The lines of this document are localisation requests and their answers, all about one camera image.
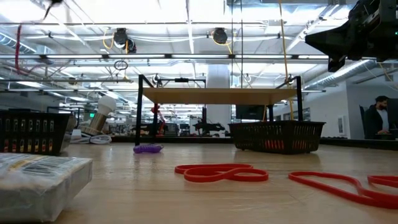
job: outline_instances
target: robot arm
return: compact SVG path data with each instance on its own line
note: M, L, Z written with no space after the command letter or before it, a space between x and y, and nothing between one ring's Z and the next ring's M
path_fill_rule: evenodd
M397 3L398 0L360 0L350 10L346 23L307 35L305 42L329 56L329 72L339 70L346 58L373 57L380 62L398 58Z

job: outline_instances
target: white column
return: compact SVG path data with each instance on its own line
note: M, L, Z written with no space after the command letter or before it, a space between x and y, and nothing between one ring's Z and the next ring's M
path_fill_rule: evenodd
M231 74L228 65L209 65L206 87L207 88L230 88ZM220 123L229 131L228 124L231 123L231 105L207 105L207 122Z

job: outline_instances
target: wooden shelf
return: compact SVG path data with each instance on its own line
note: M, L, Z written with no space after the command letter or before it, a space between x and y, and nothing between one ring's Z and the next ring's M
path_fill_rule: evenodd
M144 88L154 103L271 105L296 95L294 89Z

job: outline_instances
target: man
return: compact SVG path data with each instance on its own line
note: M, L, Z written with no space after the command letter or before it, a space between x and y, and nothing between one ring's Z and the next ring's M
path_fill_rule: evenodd
M389 134L390 124L387 114L386 96L378 96L376 104L371 105L364 114L365 139L378 139L378 134Z

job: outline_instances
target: ceiling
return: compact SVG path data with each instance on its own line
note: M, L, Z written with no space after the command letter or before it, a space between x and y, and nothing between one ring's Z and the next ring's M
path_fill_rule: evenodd
M283 38L280 11L276 0L64 0L64 4L51 9L42 23L32 23L44 15L48 2L41 0L2 0L0 2L0 34L16 39L17 29L23 22L21 42L35 50L35 54L124 54L113 45L112 33L126 28L129 38L137 46L137 54L256 54L282 55ZM306 34L321 32L342 25L356 1L307 0L283 1L285 46L288 55L319 55L307 45ZM216 27L225 29L230 44L217 45L211 38ZM10 44L0 42L0 54L15 54ZM205 79L208 65L227 64L232 75L245 74L245 88L272 88L283 83L285 65L283 57L275 60L214 60L214 59L129 59L124 71L115 71L115 60L52 60L48 65L36 60L22 59L20 65L28 73L17 74L15 60L1 60L0 77L26 80L65 80L71 77L85 79L71 85L68 82L42 83L51 89L129 89L116 92L121 105L134 109L137 75L152 79L156 74L164 78ZM289 60L289 74L301 75L306 82L324 74L327 59ZM112 79L130 82L103 82ZM40 88L13 83L10 88ZM194 83L170 82L167 87L195 88ZM87 100L98 98L98 92L84 94L57 92L56 97L79 96ZM67 101L78 101L68 98ZM144 101L150 108L152 104ZM191 112L200 111L193 105Z

